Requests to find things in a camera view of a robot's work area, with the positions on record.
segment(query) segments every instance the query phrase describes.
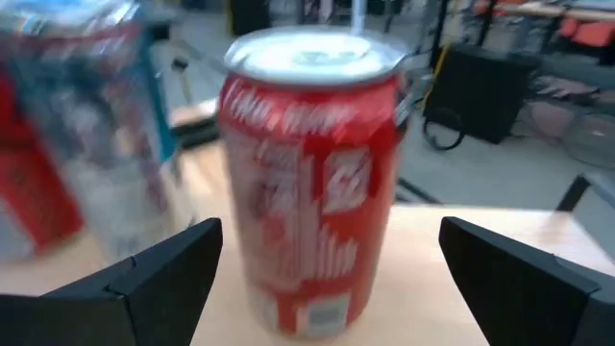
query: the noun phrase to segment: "red soda can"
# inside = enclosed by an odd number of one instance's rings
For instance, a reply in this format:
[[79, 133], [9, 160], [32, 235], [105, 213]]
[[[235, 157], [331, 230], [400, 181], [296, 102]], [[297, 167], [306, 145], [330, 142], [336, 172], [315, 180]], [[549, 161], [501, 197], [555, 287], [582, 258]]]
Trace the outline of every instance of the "red soda can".
[[82, 228], [81, 215], [0, 70], [0, 260], [39, 254]]
[[337, 334], [364, 310], [394, 198], [406, 48], [343, 29], [240, 38], [219, 123], [250, 300], [283, 334]]

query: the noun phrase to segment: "can lid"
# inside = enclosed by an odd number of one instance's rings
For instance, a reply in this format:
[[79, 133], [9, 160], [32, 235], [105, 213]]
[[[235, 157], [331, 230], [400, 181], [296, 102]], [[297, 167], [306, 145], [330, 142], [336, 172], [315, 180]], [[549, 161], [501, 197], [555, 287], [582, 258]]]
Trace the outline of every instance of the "can lid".
[[388, 76], [408, 56], [393, 37], [350, 28], [301, 26], [267, 29], [238, 39], [224, 63], [256, 80], [295, 86], [333, 87]]
[[137, 9], [131, 0], [0, 0], [0, 30], [85, 37], [132, 20]]

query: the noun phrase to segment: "table surface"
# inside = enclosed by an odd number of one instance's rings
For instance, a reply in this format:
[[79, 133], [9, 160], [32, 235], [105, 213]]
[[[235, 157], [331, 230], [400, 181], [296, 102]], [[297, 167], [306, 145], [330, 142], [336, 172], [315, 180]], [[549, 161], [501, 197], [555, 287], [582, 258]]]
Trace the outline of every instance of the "table surface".
[[[499, 11], [509, 14], [531, 15], [543, 17], [557, 17], [564, 10], [557, 5], [544, 5], [540, 2], [527, 2], [523, 5], [500, 4], [496, 6]], [[615, 22], [615, 12], [600, 11], [593, 9], [572, 8], [566, 12], [566, 16], [580, 20], [609, 21]]]
[[[224, 229], [217, 276], [192, 345], [298, 343], [266, 331], [248, 311], [223, 148], [214, 144], [187, 152], [182, 168], [198, 216], [220, 217]], [[438, 245], [440, 220], [450, 215], [615, 274], [610, 259], [567, 214], [396, 205], [367, 309], [348, 332], [312, 344], [486, 345]], [[0, 264], [0, 292], [39, 295], [104, 266], [96, 241], [83, 234], [45, 258]]]

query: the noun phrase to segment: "table leg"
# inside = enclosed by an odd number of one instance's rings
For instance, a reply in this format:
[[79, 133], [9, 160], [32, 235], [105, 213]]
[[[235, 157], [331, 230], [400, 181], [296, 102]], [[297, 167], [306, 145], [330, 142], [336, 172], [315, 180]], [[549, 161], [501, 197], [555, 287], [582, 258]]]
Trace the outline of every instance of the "table leg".
[[521, 23], [519, 23], [519, 28], [517, 28], [517, 34], [512, 40], [512, 44], [510, 46], [511, 52], [521, 52], [524, 50], [524, 48], [528, 44], [529, 32], [531, 31], [533, 23], [533, 16], [525, 15], [522, 17]]
[[477, 0], [469, 0], [468, 7], [465, 9], [462, 9], [463, 15], [467, 15], [469, 17], [474, 16], [474, 10], [476, 8], [476, 5], [477, 5]]
[[296, 21], [298, 25], [306, 24], [306, 0], [297, 0]]

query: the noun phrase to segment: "soda can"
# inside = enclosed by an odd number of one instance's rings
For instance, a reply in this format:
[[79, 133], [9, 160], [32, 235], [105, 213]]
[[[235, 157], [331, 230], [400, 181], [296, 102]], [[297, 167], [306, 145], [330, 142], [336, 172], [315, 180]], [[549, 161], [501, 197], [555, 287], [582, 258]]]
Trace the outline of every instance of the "soda can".
[[83, 221], [0, 65], [0, 260], [47, 252]]
[[345, 29], [271, 29], [225, 63], [219, 123], [249, 297], [283, 334], [340, 333], [361, 315], [394, 197], [407, 50]]
[[9, 0], [0, 21], [28, 114], [110, 260], [182, 230], [138, 3]]

